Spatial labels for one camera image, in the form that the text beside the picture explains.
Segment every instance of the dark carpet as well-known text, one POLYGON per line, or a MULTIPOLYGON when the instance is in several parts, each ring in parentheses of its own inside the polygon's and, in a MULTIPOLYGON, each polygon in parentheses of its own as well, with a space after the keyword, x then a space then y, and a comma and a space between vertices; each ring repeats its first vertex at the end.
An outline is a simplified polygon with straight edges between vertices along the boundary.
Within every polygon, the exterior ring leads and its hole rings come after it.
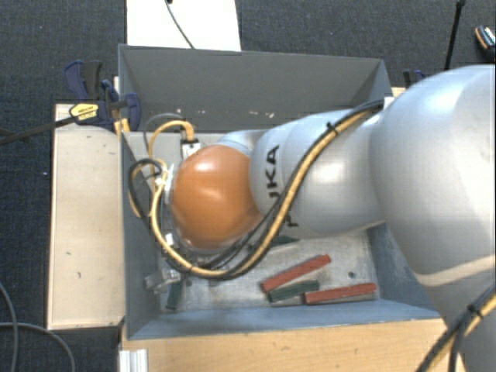
MULTIPOLYGON (((404 69, 441 71, 456 0, 236 0, 244 50, 384 59, 391 83, 404 69)), ((494 26, 495 0, 467 0, 452 67, 481 62, 473 29, 494 26)), ((126 41, 125 0, 0 0, 0 128, 49 122, 57 99, 71 98, 61 71, 101 60, 117 74, 126 41)), ((43 325, 50 234, 50 134, 0 146, 0 281, 19 321, 43 325)), ((10 319, 0 301, 0 322, 10 319)), ((117 368, 116 329, 62 332, 79 371, 117 368)), ((19 371, 69 370, 44 335, 22 332, 19 371)), ((12 331, 0 332, 0 372, 9 370, 12 331)))

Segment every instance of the gray box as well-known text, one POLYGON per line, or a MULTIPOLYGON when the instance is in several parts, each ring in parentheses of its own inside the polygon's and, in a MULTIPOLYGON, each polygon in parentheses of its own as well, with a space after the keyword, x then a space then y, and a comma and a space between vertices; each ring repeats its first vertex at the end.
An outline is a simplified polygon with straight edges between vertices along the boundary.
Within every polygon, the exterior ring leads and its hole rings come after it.
MULTIPOLYGON (((351 108, 391 93, 384 62, 377 59, 282 53, 219 52, 119 46, 121 95, 137 92, 142 123, 161 112, 180 112, 209 144, 238 129, 268 129, 316 112, 351 108)), ((180 161, 178 139, 166 134, 157 152, 180 161)), ((123 224, 126 263, 126 331, 129 339, 300 329, 430 319, 433 311, 386 226, 274 249, 234 281, 212 286, 188 279, 178 312, 165 312, 164 296, 144 278, 161 267, 160 247, 127 198, 128 170, 145 157, 141 134, 122 142, 123 224), (317 254, 332 263, 310 277, 321 288, 376 282, 373 301, 304 306, 270 305, 258 283, 317 254)), ((140 192, 147 203, 147 187, 140 192)))

